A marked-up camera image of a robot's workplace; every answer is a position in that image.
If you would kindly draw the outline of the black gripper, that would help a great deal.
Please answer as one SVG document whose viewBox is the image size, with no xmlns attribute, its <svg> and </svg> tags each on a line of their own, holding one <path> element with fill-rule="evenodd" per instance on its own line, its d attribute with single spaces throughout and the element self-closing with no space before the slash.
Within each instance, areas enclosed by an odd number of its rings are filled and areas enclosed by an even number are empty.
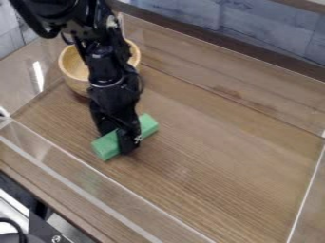
<svg viewBox="0 0 325 243">
<path fill-rule="evenodd" d="M 89 86 L 89 114 L 97 132 L 105 136 L 115 129 L 117 147 L 123 155 L 129 154 L 141 142 L 137 127 L 136 104 L 141 93 L 137 74 L 127 74 L 115 84 Z"/>
</svg>

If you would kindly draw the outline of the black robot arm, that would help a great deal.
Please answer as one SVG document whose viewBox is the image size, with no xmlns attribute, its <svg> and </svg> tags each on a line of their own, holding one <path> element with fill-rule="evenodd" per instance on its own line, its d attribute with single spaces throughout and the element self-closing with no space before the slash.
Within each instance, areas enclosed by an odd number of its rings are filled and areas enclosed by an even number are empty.
<svg viewBox="0 0 325 243">
<path fill-rule="evenodd" d="M 89 113 L 98 133 L 116 133 L 124 154 L 140 143 L 136 113 L 143 84 L 129 65 L 131 46 L 105 0 L 9 0 L 44 39 L 60 37 L 76 47 L 88 70 Z"/>
</svg>

